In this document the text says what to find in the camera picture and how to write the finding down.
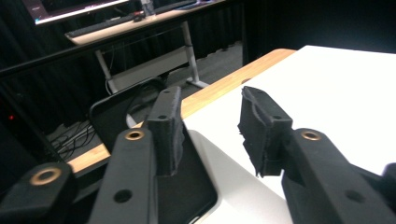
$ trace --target white tabletop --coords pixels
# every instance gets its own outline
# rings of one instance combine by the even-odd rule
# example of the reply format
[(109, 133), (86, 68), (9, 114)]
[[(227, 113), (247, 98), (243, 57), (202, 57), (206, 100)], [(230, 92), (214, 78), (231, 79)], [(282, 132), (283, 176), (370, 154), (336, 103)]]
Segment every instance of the white tabletop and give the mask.
[[(396, 55), (307, 46), (243, 86), (266, 91), (293, 118), (293, 129), (310, 128), (325, 133), (349, 162), (381, 175), (388, 163), (396, 162), (395, 77)], [(201, 147), (201, 155), (220, 150), (253, 176), (254, 168), (237, 128), (243, 86), (184, 121), (195, 135), (194, 143), (206, 141), (201, 145), (212, 146)], [(208, 161), (207, 156), (203, 160), (208, 166), (212, 164), (211, 169), (222, 169), (220, 163)], [(271, 197), (284, 198), (280, 177), (265, 177), (260, 183), (270, 189), (267, 194), (275, 195)], [(265, 220), (290, 222), (289, 214), (283, 213), (287, 218), (281, 222), (276, 222), (280, 215)]]

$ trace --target white table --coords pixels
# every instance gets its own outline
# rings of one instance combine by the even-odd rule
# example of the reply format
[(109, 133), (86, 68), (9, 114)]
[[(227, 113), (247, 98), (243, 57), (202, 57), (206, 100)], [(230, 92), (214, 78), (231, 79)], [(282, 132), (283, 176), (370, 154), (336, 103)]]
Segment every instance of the white table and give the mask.
[(280, 177), (257, 179), (239, 134), (241, 90), (266, 91), (293, 129), (325, 133), (349, 162), (381, 175), (396, 162), (396, 55), (304, 47), (184, 119), (219, 191), (203, 223), (291, 223)]

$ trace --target black curtain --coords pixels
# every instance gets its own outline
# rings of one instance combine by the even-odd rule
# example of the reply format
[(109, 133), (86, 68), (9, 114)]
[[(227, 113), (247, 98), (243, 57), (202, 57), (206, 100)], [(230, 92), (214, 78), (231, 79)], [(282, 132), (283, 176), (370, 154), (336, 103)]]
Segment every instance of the black curtain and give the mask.
[[(34, 26), (21, 1), (3, 0), (0, 7), (0, 70), (73, 48), (65, 33), (138, 9), (137, 5), (131, 4), (121, 10), (110, 9), (47, 26)], [(241, 11), (241, 6), (232, 6), (189, 20), (196, 58), (241, 40)], [(181, 45), (181, 30), (164, 27), (134, 36), (104, 49), (104, 52), (107, 64), (111, 64), (111, 72), (116, 74)], [(51, 133), (61, 124), (69, 126), (85, 120), (90, 106), (106, 97), (105, 83), (99, 63), (93, 53), (88, 53), (3, 79), (0, 88), (12, 97), (4, 100), (16, 102), (43, 133)]]

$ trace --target floor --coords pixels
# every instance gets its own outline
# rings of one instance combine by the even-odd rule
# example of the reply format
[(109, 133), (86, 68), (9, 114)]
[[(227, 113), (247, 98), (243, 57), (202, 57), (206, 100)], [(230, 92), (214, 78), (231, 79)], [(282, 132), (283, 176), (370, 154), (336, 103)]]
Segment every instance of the floor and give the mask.
[[(220, 49), (203, 59), (198, 59), (197, 67), (201, 81), (207, 84), (214, 83), (242, 67), (242, 44), (236, 42), (227, 49)], [(171, 72), (166, 84), (168, 87), (179, 86), (184, 99), (200, 90), (198, 87), (186, 83), (186, 79), (190, 76), (190, 69), (183, 67)], [(101, 140), (88, 121), (71, 127), (69, 134), (73, 134), (73, 136), (68, 136), (70, 140), (67, 146), (57, 147), (59, 148), (59, 154), (65, 161), (73, 160), (87, 150), (101, 144)], [(52, 140), (51, 142), (56, 145), (58, 144), (57, 141)]]

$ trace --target wooden table edge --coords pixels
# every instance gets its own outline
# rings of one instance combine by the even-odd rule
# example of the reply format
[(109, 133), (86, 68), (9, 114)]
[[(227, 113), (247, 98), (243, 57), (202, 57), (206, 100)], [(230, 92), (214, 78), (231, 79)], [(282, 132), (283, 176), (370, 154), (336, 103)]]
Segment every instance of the wooden table edge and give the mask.
[[(249, 79), (261, 74), (276, 63), (286, 59), (296, 50), (274, 49), (273, 51), (260, 57), (258, 60), (249, 63), (242, 68), (231, 73), (208, 87), (192, 94), (181, 103), (181, 117), (185, 119), (206, 105), (219, 99), (222, 95), (237, 88)], [(101, 160), (108, 158), (110, 154), (103, 144), (91, 149), (81, 156), (68, 162), (76, 173)]]

